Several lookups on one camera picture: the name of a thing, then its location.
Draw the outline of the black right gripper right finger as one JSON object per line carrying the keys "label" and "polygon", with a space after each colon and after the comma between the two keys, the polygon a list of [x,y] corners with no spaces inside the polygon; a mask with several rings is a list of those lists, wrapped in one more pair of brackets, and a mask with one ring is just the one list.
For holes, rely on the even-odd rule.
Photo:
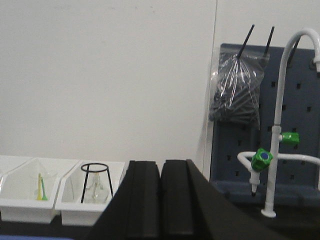
{"label": "black right gripper right finger", "polygon": [[192,160],[166,160],[161,172],[165,240],[284,240],[235,207]]}

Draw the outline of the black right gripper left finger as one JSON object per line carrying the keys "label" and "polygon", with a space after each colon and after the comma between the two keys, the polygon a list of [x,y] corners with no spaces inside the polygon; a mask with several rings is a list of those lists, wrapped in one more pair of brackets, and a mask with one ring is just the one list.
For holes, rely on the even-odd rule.
{"label": "black right gripper left finger", "polygon": [[116,194],[86,239],[160,239],[159,183],[154,161],[130,161]]}

